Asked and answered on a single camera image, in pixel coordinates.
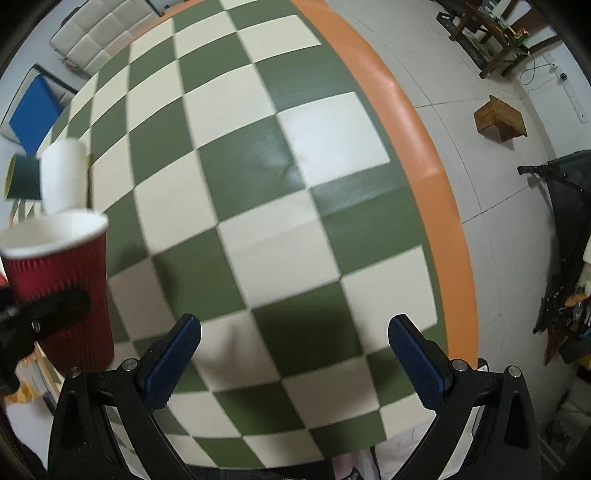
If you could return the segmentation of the small wooden stool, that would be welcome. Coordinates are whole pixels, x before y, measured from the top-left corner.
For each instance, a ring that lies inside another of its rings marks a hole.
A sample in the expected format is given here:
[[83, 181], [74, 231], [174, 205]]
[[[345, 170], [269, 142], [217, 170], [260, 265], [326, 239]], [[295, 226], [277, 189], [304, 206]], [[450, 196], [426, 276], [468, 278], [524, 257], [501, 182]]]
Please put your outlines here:
[[480, 134], [495, 128], [502, 142], [528, 136], [521, 112], [493, 95], [474, 113], [474, 120]]

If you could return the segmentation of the white cushioned chair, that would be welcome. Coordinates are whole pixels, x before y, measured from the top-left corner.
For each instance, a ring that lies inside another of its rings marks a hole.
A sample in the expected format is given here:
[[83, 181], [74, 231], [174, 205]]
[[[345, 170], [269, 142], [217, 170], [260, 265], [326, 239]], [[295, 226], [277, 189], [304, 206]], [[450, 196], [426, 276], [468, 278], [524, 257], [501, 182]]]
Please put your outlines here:
[[49, 44], [69, 70], [90, 77], [159, 17], [149, 1], [89, 0], [64, 18]]

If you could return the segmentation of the blue chair seat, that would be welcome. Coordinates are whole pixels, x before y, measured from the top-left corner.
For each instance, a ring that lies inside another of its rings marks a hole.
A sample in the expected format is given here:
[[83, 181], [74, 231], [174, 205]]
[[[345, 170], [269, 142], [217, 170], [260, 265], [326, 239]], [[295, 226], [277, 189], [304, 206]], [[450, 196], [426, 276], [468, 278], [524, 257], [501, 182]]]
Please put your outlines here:
[[33, 156], [63, 108], [42, 76], [36, 76], [14, 112], [9, 125], [28, 156]]

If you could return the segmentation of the black stroller frame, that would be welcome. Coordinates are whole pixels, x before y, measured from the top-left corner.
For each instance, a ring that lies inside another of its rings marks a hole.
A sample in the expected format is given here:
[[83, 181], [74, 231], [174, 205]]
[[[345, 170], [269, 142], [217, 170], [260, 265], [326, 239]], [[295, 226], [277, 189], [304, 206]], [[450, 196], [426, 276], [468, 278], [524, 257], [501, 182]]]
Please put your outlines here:
[[546, 181], [559, 240], [586, 243], [590, 236], [590, 150], [545, 164], [518, 166], [517, 172]]

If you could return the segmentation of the green checkered tablecloth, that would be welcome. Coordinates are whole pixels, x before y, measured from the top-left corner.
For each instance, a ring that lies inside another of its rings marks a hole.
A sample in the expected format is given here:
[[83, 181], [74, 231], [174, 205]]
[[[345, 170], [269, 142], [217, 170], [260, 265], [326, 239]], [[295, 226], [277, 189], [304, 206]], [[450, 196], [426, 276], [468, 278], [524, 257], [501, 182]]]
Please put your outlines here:
[[116, 359], [185, 313], [201, 322], [156, 415], [189, 465], [308, 463], [433, 417], [387, 329], [404, 313], [454, 341], [417, 197], [447, 179], [393, 76], [370, 48], [361, 60], [379, 104], [294, 3], [202, 1], [117, 53], [42, 135], [92, 156]]

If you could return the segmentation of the dark green cup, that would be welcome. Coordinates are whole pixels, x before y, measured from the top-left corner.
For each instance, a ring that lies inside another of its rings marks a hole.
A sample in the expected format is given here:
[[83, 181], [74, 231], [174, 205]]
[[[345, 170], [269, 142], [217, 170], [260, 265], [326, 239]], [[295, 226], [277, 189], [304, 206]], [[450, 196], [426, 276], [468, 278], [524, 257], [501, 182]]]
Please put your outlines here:
[[40, 162], [38, 159], [15, 154], [8, 165], [4, 196], [12, 200], [40, 200]]

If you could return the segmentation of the dark wooden table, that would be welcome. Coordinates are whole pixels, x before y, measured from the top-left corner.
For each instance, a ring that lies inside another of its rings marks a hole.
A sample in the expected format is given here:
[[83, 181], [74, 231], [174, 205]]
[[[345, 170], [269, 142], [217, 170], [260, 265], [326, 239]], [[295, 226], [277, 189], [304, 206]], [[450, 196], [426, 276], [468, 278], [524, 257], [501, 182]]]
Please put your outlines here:
[[553, 33], [537, 43], [531, 37], [549, 28], [550, 23], [540, 9], [529, 1], [529, 9], [514, 21], [510, 16], [518, 1], [509, 1], [501, 13], [488, 7], [488, 1], [440, 1], [443, 11], [436, 16], [449, 33], [449, 39], [462, 46], [480, 69], [481, 79], [501, 67], [506, 78], [527, 59], [561, 42]]

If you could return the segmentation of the white paper cup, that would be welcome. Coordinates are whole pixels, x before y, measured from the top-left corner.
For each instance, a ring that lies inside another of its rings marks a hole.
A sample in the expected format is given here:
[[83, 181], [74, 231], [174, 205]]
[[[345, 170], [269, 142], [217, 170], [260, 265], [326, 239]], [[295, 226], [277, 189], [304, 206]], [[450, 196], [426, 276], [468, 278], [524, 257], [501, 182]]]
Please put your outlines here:
[[87, 207], [89, 156], [73, 138], [57, 140], [40, 158], [40, 190], [47, 215]]

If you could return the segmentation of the red ripple paper cup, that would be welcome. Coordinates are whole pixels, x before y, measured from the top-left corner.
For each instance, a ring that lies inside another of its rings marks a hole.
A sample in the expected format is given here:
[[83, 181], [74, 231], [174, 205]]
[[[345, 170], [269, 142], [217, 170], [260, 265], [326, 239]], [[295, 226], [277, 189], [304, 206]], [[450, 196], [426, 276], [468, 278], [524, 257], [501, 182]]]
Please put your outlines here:
[[17, 303], [71, 287], [89, 295], [83, 319], [40, 342], [61, 374], [75, 366], [101, 372], [114, 358], [107, 303], [108, 224], [105, 214], [82, 209], [26, 220], [1, 233], [1, 261]]

